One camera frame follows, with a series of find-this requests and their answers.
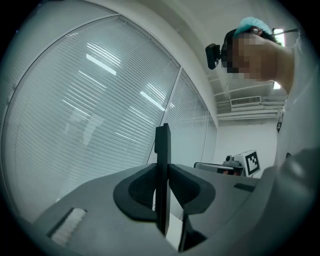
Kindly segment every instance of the black and white pattern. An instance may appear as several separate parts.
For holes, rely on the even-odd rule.
[[[245,157],[245,161],[246,161],[246,167],[248,170],[248,175],[251,175],[260,169],[257,152],[248,154]]]

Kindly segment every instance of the white wall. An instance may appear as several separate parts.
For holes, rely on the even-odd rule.
[[[156,38],[183,67],[206,104],[215,126],[218,126],[214,91],[209,83],[206,72],[186,41],[168,22],[138,2],[117,0],[87,1],[109,8],[125,16]]]
[[[274,164],[277,148],[276,120],[233,121],[220,123],[215,146],[214,163],[222,164],[228,155],[257,150],[261,171]]]

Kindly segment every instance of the ceiling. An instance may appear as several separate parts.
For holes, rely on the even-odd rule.
[[[222,45],[227,32],[236,28],[248,16],[263,20],[270,28],[284,30],[297,27],[297,22],[285,9],[271,0],[138,0],[164,18],[188,43],[206,71],[217,103],[230,99],[262,96],[285,97],[285,91],[273,89],[273,82],[256,82],[240,75],[227,74],[219,64],[207,66],[205,47]],[[297,35],[285,35],[286,46],[295,44]]]

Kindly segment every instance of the fluorescent light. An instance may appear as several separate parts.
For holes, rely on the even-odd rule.
[[[273,33],[274,34],[278,34],[278,33],[282,33],[283,31],[284,30],[281,29],[281,28],[275,28],[273,30]],[[283,47],[286,46],[286,44],[285,44],[285,34],[278,34],[278,35],[275,35],[274,37],[275,37],[275,39],[277,39],[281,43],[281,45]]]
[[[280,89],[281,88],[281,86],[280,86],[280,84],[278,84],[277,82],[273,82],[273,89]]]
[[[161,109],[162,111],[165,111],[165,109],[158,103],[156,102],[153,98],[151,98],[150,96],[146,95],[143,91],[140,91],[140,94],[145,97],[148,101],[150,101],[152,104],[156,105],[159,109]]]
[[[110,72],[112,75],[117,74],[117,72],[115,70],[113,70],[111,67],[108,67],[106,64],[103,64],[101,61],[97,60],[96,58],[92,57],[91,55],[86,54],[86,58],[89,61],[92,61],[93,63],[97,64],[101,68],[105,69],[106,71]]]

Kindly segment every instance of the air conditioning vent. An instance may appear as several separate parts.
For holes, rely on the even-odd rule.
[[[256,106],[260,105],[261,97],[245,97],[245,98],[234,98],[230,100],[231,108],[245,107],[245,106]]]

